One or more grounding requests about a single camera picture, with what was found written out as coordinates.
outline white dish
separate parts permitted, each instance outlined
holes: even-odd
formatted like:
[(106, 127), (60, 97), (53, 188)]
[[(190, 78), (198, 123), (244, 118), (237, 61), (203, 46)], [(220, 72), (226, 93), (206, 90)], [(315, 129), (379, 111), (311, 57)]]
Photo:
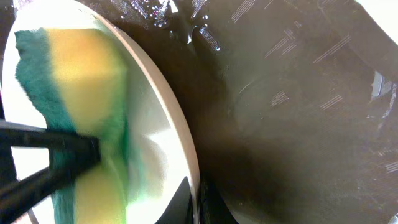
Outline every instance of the white dish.
[(165, 211), (183, 178), (191, 188), (194, 223), (198, 223), (200, 175), (195, 147), (180, 105), (169, 84), (149, 56), (128, 35), (88, 7), (75, 1), (36, 1), (17, 12), (7, 40), (2, 97), (6, 120), (45, 128), (15, 79), (19, 54), (14, 33), (44, 28), (96, 28), (111, 36), (128, 59), (131, 179), (128, 223), (155, 223)]

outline wet surface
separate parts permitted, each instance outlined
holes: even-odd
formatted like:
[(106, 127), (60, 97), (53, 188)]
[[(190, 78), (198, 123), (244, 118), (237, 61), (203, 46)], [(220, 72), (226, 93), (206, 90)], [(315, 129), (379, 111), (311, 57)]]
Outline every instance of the wet surface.
[(398, 46), (355, 1), (80, 2), (157, 64), (244, 223), (397, 213)]

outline dark brown surface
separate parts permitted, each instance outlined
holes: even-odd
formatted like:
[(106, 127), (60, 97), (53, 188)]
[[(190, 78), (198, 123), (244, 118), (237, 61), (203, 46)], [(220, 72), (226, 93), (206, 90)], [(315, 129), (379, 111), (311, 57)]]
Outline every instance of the dark brown surface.
[[(201, 1), (177, 0), (167, 29), (134, 0), (81, 2), (160, 68), (201, 174), (241, 223), (387, 223), (398, 212), (398, 48), (354, 0), (207, 0), (193, 19)], [(390, 88), (372, 100), (375, 71)]]

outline sponge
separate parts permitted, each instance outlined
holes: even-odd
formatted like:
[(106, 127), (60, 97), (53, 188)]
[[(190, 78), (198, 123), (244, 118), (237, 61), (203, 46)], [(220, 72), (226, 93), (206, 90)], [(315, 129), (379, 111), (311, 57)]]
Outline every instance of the sponge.
[[(21, 57), (16, 78), (47, 129), (96, 136), (101, 164), (52, 195), (55, 222), (125, 223), (128, 148), (127, 65), (97, 29), (15, 33)], [(78, 154), (55, 151), (56, 169)]]

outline white plate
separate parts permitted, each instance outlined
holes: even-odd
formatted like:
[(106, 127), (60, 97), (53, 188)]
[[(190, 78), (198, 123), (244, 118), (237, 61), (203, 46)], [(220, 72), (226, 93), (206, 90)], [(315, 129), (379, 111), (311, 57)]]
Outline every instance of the white plate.
[(97, 28), (115, 40), (129, 62), (129, 132), (133, 142), (129, 161), (128, 223), (155, 223), (184, 177), (188, 177), (194, 221), (198, 223), (200, 175), (192, 137), (169, 84), (149, 56), (128, 35), (88, 7), (75, 1), (36, 1), (17, 12), (7, 40), (2, 97), (6, 120), (45, 128), (15, 79), (19, 54), (14, 33), (40, 27)]

